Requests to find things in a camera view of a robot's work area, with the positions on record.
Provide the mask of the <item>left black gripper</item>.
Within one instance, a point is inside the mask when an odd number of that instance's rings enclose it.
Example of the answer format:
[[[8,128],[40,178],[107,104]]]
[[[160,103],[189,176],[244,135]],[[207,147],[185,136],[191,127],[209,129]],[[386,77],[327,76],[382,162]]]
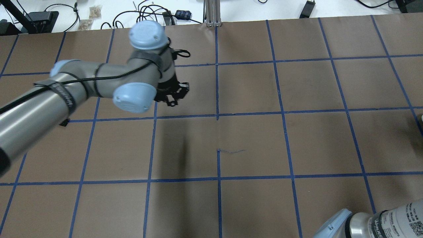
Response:
[[[173,77],[166,82],[158,84],[154,101],[163,102],[169,107],[174,107],[178,105],[181,99],[185,98],[189,90],[188,82],[179,82],[176,77]]]

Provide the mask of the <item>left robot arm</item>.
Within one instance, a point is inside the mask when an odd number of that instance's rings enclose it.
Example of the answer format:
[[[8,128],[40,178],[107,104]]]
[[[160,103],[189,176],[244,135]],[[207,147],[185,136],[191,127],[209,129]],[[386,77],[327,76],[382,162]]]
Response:
[[[191,54],[172,48],[163,26],[151,20],[138,22],[129,40],[133,51],[124,65],[58,61],[47,79],[1,107],[1,175],[54,126],[65,126],[89,98],[109,98],[121,110],[145,113],[154,101],[174,107],[187,95],[189,83],[178,81],[175,61]]]

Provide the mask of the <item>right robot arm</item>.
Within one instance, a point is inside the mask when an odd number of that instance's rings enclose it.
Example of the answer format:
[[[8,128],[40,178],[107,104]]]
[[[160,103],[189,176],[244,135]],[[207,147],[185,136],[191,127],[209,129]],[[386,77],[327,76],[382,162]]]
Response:
[[[370,215],[341,209],[314,234],[314,238],[421,238],[423,201]]]

